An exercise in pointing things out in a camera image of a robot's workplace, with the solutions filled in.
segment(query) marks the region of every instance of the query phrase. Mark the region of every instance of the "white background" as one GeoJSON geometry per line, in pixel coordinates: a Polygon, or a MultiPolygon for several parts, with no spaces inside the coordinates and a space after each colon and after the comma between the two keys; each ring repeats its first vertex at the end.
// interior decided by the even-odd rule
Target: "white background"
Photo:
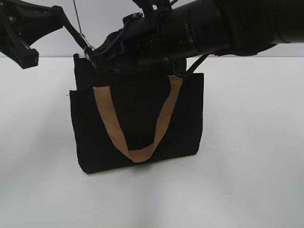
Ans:
{"type": "Polygon", "coordinates": [[[72,59],[22,71],[1,58],[0,227],[303,228],[303,62],[207,59],[197,156],[88,176],[72,59]]]}
{"type": "MultiPolygon", "coordinates": [[[[191,2],[179,0],[174,7],[191,2]]],[[[59,5],[64,8],[68,18],[78,29],[73,0],[28,0],[28,2],[44,6],[59,5]]],[[[100,46],[108,34],[119,30],[123,17],[141,11],[132,0],[76,0],[82,29],[90,43],[100,46]]],[[[70,57],[81,52],[76,42],[65,30],[51,33],[35,43],[42,57],[70,57]]],[[[279,45],[260,53],[260,57],[304,57],[304,44],[279,45]]]]}

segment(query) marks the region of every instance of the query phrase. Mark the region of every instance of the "bag handle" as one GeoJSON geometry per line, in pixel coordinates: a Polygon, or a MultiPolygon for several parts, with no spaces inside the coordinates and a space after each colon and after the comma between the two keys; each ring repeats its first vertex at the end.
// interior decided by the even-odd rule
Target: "bag handle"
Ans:
{"type": "Polygon", "coordinates": [[[154,143],[141,150],[135,151],[130,151],[128,149],[124,133],[116,115],[110,86],[94,87],[96,104],[112,143],[121,153],[135,163],[145,162],[150,159],[168,130],[171,116],[183,83],[183,79],[177,76],[169,76],[169,79],[171,91],[162,106],[160,115],[156,122],[154,143]]]}

